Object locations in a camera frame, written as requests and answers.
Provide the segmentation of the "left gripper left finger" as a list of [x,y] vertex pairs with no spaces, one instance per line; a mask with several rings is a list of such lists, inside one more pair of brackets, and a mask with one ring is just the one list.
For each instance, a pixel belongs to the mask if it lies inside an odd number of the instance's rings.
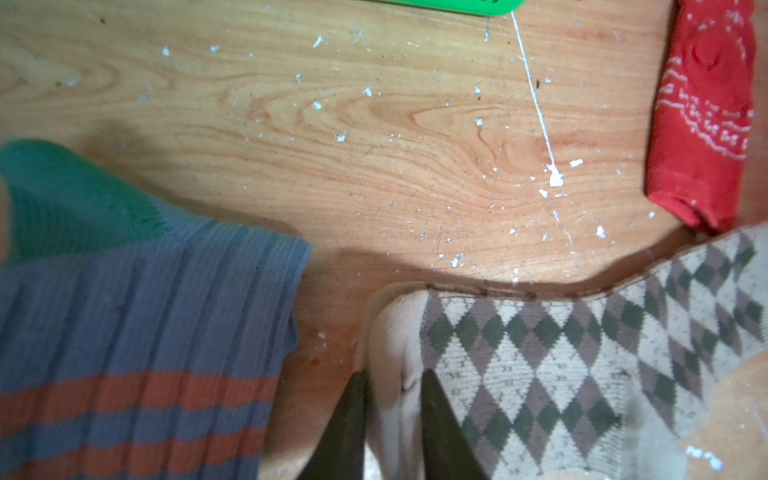
[[368,390],[367,372],[354,372],[298,479],[363,478]]

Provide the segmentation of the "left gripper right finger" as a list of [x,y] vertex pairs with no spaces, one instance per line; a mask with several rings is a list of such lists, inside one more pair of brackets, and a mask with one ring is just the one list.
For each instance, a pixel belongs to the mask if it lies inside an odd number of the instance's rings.
[[436,373],[421,379],[421,429],[425,478],[477,479],[487,476],[474,456]]

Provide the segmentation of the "brown argyle sock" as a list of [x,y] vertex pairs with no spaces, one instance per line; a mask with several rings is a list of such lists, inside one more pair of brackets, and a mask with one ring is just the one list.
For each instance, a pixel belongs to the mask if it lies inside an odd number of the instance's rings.
[[427,370],[491,479],[682,479],[680,439],[718,381],[766,347],[759,224],[582,296],[390,285],[368,303],[355,366],[369,376],[368,442],[387,479],[425,475]]

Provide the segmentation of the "red snowflake christmas sock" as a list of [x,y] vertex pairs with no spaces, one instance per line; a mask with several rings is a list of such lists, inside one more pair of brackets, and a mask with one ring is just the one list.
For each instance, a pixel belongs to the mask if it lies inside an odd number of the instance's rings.
[[735,222],[757,50],[752,1],[681,1],[654,103],[645,193],[691,228]]

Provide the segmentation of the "green plastic basket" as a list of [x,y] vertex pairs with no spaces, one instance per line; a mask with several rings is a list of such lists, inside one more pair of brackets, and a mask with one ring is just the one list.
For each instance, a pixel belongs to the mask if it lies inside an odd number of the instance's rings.
[[525,4],[526,0],[381,0],[381,2],[435,11],[494,17],[513,12]]

